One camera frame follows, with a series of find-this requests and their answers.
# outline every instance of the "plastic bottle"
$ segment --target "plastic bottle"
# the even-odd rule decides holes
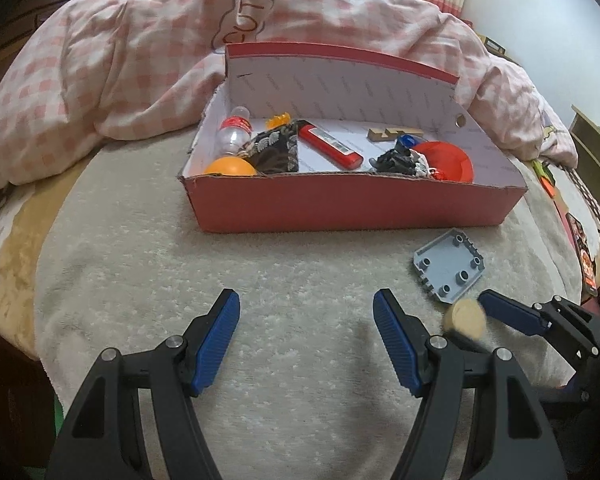
[[[216,157],[238,153],[251,140],[251,131],[249,111],[244,106],[235,107],[216,133]]]

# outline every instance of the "silver bolt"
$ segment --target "silver bolt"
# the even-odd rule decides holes
[[[170,335],[167,338],[167,341],[165,341],[165,345],[167,345],[169,348],[179,348],[182,346],[183,342],[184,339],[181,335]]]
[[[510,361],[510,359],[513,357],[511,350],[506,348],[498,348],[496,350],[496,355],[503,361]]]
[[[429,339],[429,343],[433,348],[437,348],[438,350],[442,350],[446,347],[446,339],[441,335],[432,336],[431,339]]]
[[[102,351],[102,354],[100,354],[100,358],[103,361],[113,361],[113,359],[115,359],[117,355],[118,351],[115,348],[107,348]]]

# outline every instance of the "blue rubber pad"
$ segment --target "blue rubber pad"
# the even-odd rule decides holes
[[[400,385],[417,397],[422,389],[422,381],[418,376],[416,352],[381,291],[374,295],[374,320]]]
[[[196,396],[211,386],[240,319],[240,299],[233,292],[222,307],[196,356],[196,373],[191,388]]]
[[[480,293],[478,302],[487,316],[509,325],[524,335],[543,335],[548,328],[548,323],[542,319],[538,311],[490,288]]]

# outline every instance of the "gray plastic plate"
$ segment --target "gray plastic plate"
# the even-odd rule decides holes
[[[458,229],[451,229],[413,254],[422,285],[443,303],[453,304],[484,272],[484,258]]]

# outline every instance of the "wall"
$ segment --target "wall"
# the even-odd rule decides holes
[[[600,7],[594,0],[465,0],[462,18],[507,49],[567,127],[572,104],[600,126]]]

